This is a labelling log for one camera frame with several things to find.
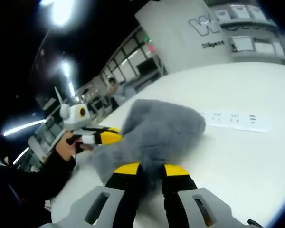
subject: logo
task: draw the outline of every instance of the logo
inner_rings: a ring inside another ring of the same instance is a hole
[[[204,43],[202,44],[203,48],[215,48],[216,46],[219,46],[219,45],[224,45],[224,41],[219,41],[219,42],[215,42],[215,43]]]
[[[197,19],[188,22],[202,37],[209,35],[210,32],[219,33],[219,25],[211,18],[210,14],[199,16]]]

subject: human hand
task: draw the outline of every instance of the human hand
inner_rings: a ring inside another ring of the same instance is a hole
[[[66,143],[66,140],[71,138],[73,136],[72,132],[66,132],[61,139],[59,140],[59,142],[56,144],[55,149],[57,151],[57,153],[65,160],[65,161],[69,161],[72,157],[72,155],[76,154],[76,143],[82,143],[82,139],[79,138],[77,140],[74,141],[74,143],[72,145],[69,145],[68,143]],[[80,145],[80,148],[83,150],[93,150],[93,147],[90,145],[85,145],[82,144]]]

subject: whiteboard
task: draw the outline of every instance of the whiteboard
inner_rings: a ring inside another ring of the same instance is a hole
[[[261,53],[275,54],[275,49],[272,44],[268,43],[255,43],[256,51]]]
[[[253,51],[253,44],[251,37],[232,37],[233,43],[237,48],[237,51]]]

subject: white tabletop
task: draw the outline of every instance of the white tabletop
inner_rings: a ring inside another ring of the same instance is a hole
[[[181,164],[198,187],[229,204],[242,223],[268,225],[285,205],[285,66],[234,63],[163,77],[126,102],[101,125],[121,127],[137,99],[157,99],[200,110],[225,109],[266,114],[269,133],[207,127],[197,148]],[[102,185],[91,166],[74,173],[52,202],[53,222],[68,215],[77,199]],[[163,197],[145,200],[134,227],[168,227]]]

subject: gray fur fabric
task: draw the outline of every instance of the gray fur fabric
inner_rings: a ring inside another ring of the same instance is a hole
[[[139,162],[147,174],[149,189],[154,189],[159,183],[158,168],[175,164],[177,158],[189,153],[205,127],[205,119],[193,109],[137,100],[121,129],[123,139],[95,148],[90,161],[104,184],[118,167]]]

